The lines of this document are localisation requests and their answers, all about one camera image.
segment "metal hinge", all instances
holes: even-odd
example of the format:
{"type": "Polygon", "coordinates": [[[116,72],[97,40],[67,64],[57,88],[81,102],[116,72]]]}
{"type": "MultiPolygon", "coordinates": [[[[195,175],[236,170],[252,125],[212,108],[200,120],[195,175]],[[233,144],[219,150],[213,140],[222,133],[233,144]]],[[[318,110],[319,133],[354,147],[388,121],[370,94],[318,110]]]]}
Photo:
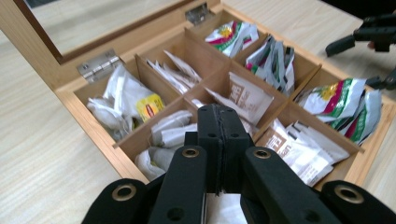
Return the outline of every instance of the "metal hinge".
{"type": "Polygon", "coordinates": [[[120,58],[114,49],[111,49],[79,65],[77,70],[89,83],[93,83],[109,75],[118,63],[120,63],[120,58]]]}
{"type": "Polygon", "coordinates": [[[186,19],[194,25],[198,25],[213,16],[209,9],[207,9],[207,3],[203,3],[202,5],[187,11],[185,15],[186,19]]]}

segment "wooden tea box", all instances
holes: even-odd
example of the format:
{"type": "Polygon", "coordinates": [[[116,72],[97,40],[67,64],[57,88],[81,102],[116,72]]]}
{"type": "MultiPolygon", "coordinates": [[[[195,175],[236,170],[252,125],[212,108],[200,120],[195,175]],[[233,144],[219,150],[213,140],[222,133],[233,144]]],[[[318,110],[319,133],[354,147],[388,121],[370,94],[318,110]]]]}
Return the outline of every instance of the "wooden tea box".
{"type": "Polygon", "coordinates": [[[334,165],[333,171],[317,185],[318,188],[321,183],[334,179],[345,179],[361,185],[396,113],[394,103],[384,97],[382,118],[375,133],[361,147],[352,143],[293,102],[302,90],[332,84],[347,76],[265,28],[265,23],[253,21],[249,15],[222,4],[220,0],[183,0],[172,3],[64,54],[51,43],[23,1],[3,0],[0,3],[0,14],[3,32],[55,92],[121,177],[148,183],[134,165],[134,158],[150,146],[150,128],[162,118],[181,109],[189,110],[193,114],[191,122],[196,122],[197,107],[192,100],[215,103],[205,88],[226,96],[230,92],[229,72],[254,83],[274,97],[257,125],[259,130],[253,136],[255,143],[260,143],[262,135],[274,119],[278,118],[284,125],[300,120],[350,153],[348,159],[334,165]],[[188,18],[195,18],[195,21],[189,21],[188,18]],[[226,57],[205,42],[206,36],[228,21],[255,23],[259,30],[259,39],[233,58],[226,57]],[[244,68],[246,57],[259,48],[268,35],[295,48],[295,91],[290,97],[244,68]],[[180,94],[146,63],[146,59],[149,59],[152,62],[171,64],[164,50],[188,63],[203,80],[185,94],[180,94]],[[88,98],[103,94],[114,63],[123,63],[131,74],[159,94],[165,104],[163,111],[120,141],[115,141],[86,107],[88,98]]]}

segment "black clamp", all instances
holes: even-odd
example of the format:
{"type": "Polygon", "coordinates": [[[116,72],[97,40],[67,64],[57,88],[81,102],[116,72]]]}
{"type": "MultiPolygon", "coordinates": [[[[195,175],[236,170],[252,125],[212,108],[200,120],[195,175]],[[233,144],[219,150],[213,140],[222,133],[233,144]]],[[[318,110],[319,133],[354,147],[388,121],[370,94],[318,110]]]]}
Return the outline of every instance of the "black clamp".
{"type": "MultiPolygon", "coordinates": [[[[364,19],[361,27],[326,47],[328,57],[355,47],[355,41],[371,41],[376,52],[389,52],[389,46],[396,43],[396,15],[387,14],[364,19]]],[[[374,89],[396,89],[396,69],[384,80],[379,77],[369,78],[367,85],[374,89]]]]}
{"type": "Polygon", "coordinates": [[[169,170],[144,185],[107,186],[83,223],[204,223],[205,194],[240,193],[248,223],[396,223],[366,190],[332,181],[309,188],[271,149],[254,147],[229,107],[198,109],[198,132],[187,133],[169,170]]]}

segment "tea bag packet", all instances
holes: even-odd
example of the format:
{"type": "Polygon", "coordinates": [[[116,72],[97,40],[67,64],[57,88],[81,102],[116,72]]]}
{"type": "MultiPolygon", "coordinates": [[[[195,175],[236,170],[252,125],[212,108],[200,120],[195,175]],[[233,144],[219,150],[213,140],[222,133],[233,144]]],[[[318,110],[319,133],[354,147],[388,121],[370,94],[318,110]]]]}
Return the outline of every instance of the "tea bag packet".
{"type": "Polygon", "coordinates": [[[169,53],[166,50],[164,50],[164,52],[180,71],[173,70],[166,63],[163,63],[163,66],[161,66],[158,62],[152,63],[151,61],[147,60],[148,65],[150,65],[155,71],[163,76],[180,93],[183,94],[187,92],[202,80],[201,77],[194,71],[194,69],[183,60],[179,59],[177,56],[169,53]]]}
{"type": "Polygon", "coordinates": [[[256,126],[245,121],[244,119],[240,119],[240,120],[242,125],[244,126],[245,131],[250,135],[250,137],[253,137],[253,135],[259,130],[256,126]]]}
{"type": "Polygon", "coordinates": [[[246,59],[245,67],[257,77],[286,95],[294,91],[294,49],[283,48],[282,41],[270,35],[264,44],[246,59]]]}
{"type": "Polygon", "coordinates": [[[198,99],[192,99],[191,102],[197,107],[197,108],[201,108],[202,106],[204,106],[205,104],[202,103],[200,100],[198,99]]]}
{"type": "Polygon", "coordinates": [[[283,158],[291,149],[291,140],[279,119],[275,119],[258,141],[257,146],[268,147],[283,158]]]}
{"type": "Polygon", "coordinates": [[[246,69],[251,71],[253,74],[256,74],[257,69],[265,64],[267,58],[270,55],[271,47],[274,43],[274,38],[269,35],[266,38],[264,44],[246,58],[246,69]]]}
{"type": "Polygon", "coordinates": [[[281,41],[276,41],[273,49],[273,60],[272,60],[272,74],[274,78],[274,84],[273,86],[283,92],[283,90],[286,87],[286,81],[285,81],[285,75],[286,75],[286,70],[285,70],[285,55],[283,52],[283,42],[281,41]]]}
{"type": "Polygon", "coordinates": [[[347,78],[302,92],[296,102],[324,122],[352,117],[359,106],[365,79],[347,78]]]}
{"type": "Polygon", "coordinates": [[[121,113],[115,111],[112,104],[106,99],[90,98],[87,107],[116,141],[121,140],[134,128],[131,118],[125,118],[121,113]]]}
{"type": "Polygon", "coordinates": [[[337,119],[331,122],[328,122],[328,124],[335,129],[336,131],[338,131],[339,133],[341,133],[342,135],[344,135],[347,131],[347,127],[349,127],[352,123],[352,121],[359,115],[359,113],[363,110],[365,102],[364,102],[364,95],[365,95],[366,91],[363,91],[363,94],[361,95],[361,100],[359,101],[359,106],[358,109],[356,109],[355,113],[353,114],[352,117],[348,117],[348,118],[343,118],[343,119],[337,119]]]}
{"type": "Polygon", "coordinates": [[[137,123],[147,121],[164,108],[161,97],[146,88],[123,65],[111,75],[102,98],[89,99],[87,107],[107,128],[121,139],[137,123]]]}
{"type": "Polygon", "coordinates": [[[221,96],[220,94],[216,93],[215,91],[211,91],[208,88],[205,88],[206,91],[215,98],[215,100],[221,104],[228,106],[236,111],[239,117],[245,119],[245,120],[252,120],[251,115],[244,109],[240,108],[238,105],[236,105],[233,101],[221,96]]]}
{"type": "Polygon", "coordinates": [[[347,151],[317,130],[302,124],[300,121],[295,122],[293,127],[299,130],[300,133],[305,134],[305,136],[309,136],[322,148],[322,150],[326,152],[327,155],[332,158],[331,161],[328,161],[329,164],[335,164],[349,157],[349,153],[347,151]]]}
{"type": "Polygon", "coordinates": [[[148,150],[144,150],[139,155],[137,155],[134,158],[134,164],[136,164],[136,167],[149,181],[152,181],[160,175],[165,174],[165,170],[161,169],[155,164],[152,164],[148,150]]]}
{"type": "Polygon", "coordinates": [[[381,119],[381,93],[369,91],[364,96],[364,108],[347,128],[345,137],[360,145],[375,131],[381,119]]]}
{"type": "Polygon", "coordinates": [[[253,125],[257,125],[274,100],[273,96],[232,72],[230,72],[230,90],[229,99],[248,112],[247,122],[253,125]]]}
{"type": "Polygon", "coordinates": [[[205,42],[232,58],[248,45],[259,39],[256,25],[243,21],[230,21],[221,25],[206,37],[205,42]]]}
{"type": "Polygon", "coordinates": [[[165,172],[168,171],[169,165],[175,155],[177,148],[162,148],[162,147],[149,147],[147,149],[148,154],[151,158],[151,162],[165,172]]]}
{"type": "Polygon", "coordinates": [[[190,77],[193,82],[198,83],[202,80],[201,77],[194,71],[194,69],[192,69],[191,66],[185,63],[183,60],[179,59],[177,56],[169,53],[166,50],[164,50],[164,52],[170,59],[172,59],[172,62],[177,66],[177,68],[180,69],[180,71],[185,75],[190,77]]]}
{"type": "Polygon", "coordinates": [[[294,48],[286,47],[285,52],[285,88],[282,91],[285,95],[290,96],[294,92],[294,48]]]}
{"type": "Polygon", "coordinates": [[[163,147],[181,147],[184,145],[186,132],[197,132],[197,124],[193,123],[185,127],[172,128],[161,131],[163,147]]]}
{"type": "Polygon", "coordinates": [[[159,146],[163,143],[162,131],[173,128],[180,128],[188,125],[192,113],[188,110],[179,110],[172,115],[161,119],[158,123],[151,127],[152,143],[159,146]]]}
{"type": "Polygon", "coordinates": [[[320,156],[316,156],[312,161],[309,162],[298,176],[303,182],[309,186],[315,186],[321,178],[332,171],[332,166],[320,156]]]}
{"type": "Polygon", "coordinates": [[[151,61],[147,60],[148,65],[152,67],[158,74],[160,74],[163,78],[165,78],[175,89],[177,89],[181,94],[186,93],[189,88],[184,85],[179,80],[175,79],[172,75],[169,74],[165,69],[163,69],[158,62],[152,63],[151,61]]]}
{"type": "Polygon", "coordinates": [[[259,139],[257,146],[276,151],[291,170],[311,187],[328,174],[335,163],[321,144],[293,124],[285,128],[278,119],[259,139]]]}
{"type": "Polygon", "coordinates": [[[191,80],[191,78],[186,77],[182,72],[173,70],[166,63],[163,63],[163,70],[165,70],[166,73],[168,73],[170,76],[172,76],[174,79],[179,81],[180,84],[182,84],[188,89],[191,89],[196,84],[194,80],[191,80]]]}

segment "metal screw hole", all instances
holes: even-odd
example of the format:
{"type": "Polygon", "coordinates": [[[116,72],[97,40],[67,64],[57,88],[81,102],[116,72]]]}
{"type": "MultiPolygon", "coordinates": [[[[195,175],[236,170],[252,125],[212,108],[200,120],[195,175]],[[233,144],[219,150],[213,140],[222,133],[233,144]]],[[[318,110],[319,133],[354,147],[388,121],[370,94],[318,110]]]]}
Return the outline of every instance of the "metal screw hole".
{"type": "Polygon", "coordinates": [[[303,211],[303,216],[308,222],[320,222],[320,216],[312,210],[303,211]]]}
{"type": "Polygon", "coordinates": [[[181,208],[171,208],[167,216],[172,221],[180,221],[184,217],[184,211],[181,208]]]}
{"type": "Polygon", "coordinates": [[[115,201],[124,202],[136,195],[136,187],[132,184],[119,185],[113,190],[111,196],[115,201]]]}
{"type": "Polygon", "coordinates": [[[271,153],[267,149],[258,149],[254,151],[254,156],[260,159],[268,159],[271,157],[271,153]]]}
{"type": "Polygon", "coordinates": [[[338,197],[349,203],[364,202],[363,196],[357,190],[351,187],[339,185],[335,187],[334,191],[338,197]]]}
{"type": "Polygon", "coordinates": [[[194,158],[199,155],[199,151],[194,148],[188,148],[188,149],[184,149],[181,154],[187,158],[194,158]]]}

